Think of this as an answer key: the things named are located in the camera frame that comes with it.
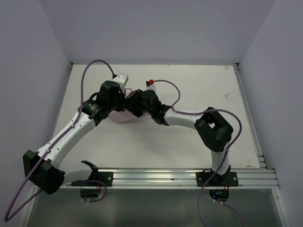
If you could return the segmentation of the lilac paper bag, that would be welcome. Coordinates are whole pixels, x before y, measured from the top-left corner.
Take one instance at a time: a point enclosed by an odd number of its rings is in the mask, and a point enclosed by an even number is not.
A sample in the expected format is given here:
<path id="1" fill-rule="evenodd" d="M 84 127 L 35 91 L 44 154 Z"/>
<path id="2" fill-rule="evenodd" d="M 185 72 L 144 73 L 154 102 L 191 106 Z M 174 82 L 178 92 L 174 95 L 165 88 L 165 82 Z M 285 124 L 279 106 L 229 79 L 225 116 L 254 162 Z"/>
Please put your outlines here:
<path id="1" fill-rule="evenodd" d="M 112 111 L 109 114 L 108 118 L 114 123 L 124 123 L 124 122 L 129 122 L 129 121 L 138 119 L 138 117 L 133 115 L 128 110 L 124 110 L 124 111 L 120 111 L 120 112 Z"/>

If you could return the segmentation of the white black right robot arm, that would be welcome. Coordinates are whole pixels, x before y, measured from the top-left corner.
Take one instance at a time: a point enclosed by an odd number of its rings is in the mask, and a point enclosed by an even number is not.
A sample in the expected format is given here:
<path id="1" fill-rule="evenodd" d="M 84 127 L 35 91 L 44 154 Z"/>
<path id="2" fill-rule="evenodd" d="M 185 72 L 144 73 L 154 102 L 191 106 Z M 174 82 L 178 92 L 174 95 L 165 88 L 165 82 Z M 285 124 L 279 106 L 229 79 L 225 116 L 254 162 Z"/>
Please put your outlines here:
<path id="1" fill-rule="evenodd" d="M 153 90 L 136 90 L 125 98 L 125 109 L 136 117 L 149 114 L 159 125 L 181 126 L 197 131 L 204 145 L 210 149 L 211 180 L 223 185 L 228 180 L 231 166 L 227 158 L 227 146 L 232 139 L 233 127 L 212 107 L 209 113 L 177 113 L 172 106 L 162 104 Z"/>

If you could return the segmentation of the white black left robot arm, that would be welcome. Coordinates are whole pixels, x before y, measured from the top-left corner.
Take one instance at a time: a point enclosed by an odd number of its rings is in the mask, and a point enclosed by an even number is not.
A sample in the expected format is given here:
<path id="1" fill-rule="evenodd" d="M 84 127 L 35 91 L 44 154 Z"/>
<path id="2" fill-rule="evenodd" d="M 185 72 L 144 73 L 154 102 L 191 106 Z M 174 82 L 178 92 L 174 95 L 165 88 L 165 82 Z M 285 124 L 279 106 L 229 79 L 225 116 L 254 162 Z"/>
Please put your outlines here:
<path id="1" fill-rule="evenodd" d="M 112 111 L 123 109 L 127 82 L 123 75 L 105 81 L 90 99 L 81 101 L 72 120 L 50 142 L 36 152 L 27 151 L 23 155 L 26 179 L 47 194 L 56 192 L 67 181 L 67 174 L 60 169 L 62 161 Z"/>

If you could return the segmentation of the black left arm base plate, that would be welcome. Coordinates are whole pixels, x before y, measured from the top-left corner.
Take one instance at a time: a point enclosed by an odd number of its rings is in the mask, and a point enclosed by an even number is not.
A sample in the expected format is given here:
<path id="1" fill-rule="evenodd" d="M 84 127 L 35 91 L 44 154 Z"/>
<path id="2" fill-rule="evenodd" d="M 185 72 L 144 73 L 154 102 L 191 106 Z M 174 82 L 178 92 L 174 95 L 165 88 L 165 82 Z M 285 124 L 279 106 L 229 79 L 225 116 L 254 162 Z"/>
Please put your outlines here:
<path id="1" fill-rule="evenodd" d="M 94 172 L 92 173 L 87 180 L 85 180 L 82 185 L 83 186 L 102 186 L 102 182 L 105 184 L 107 187 L 111 187 L 113 183 L 113 172 Z"/>

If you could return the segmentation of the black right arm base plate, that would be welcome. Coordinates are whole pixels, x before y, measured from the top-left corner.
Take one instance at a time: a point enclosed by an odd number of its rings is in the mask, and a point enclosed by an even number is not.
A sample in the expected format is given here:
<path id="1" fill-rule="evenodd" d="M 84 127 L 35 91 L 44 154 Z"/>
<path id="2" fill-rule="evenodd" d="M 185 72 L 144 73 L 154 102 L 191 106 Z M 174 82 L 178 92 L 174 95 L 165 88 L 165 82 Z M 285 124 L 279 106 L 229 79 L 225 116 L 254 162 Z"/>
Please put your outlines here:
<path id="1" fill-rule="evenodd" d="M 212 176 L 213 171 L 203 170 L 201 172 L 196 172 L 196 183 L 198 187 L 202 187 L 206 181 L 208 183 L 206 187 L 238 187 L 239 181 L 236 172 L 228 171 L 223 175 L 216 174 L 212 179 L 209 178 Z"/>

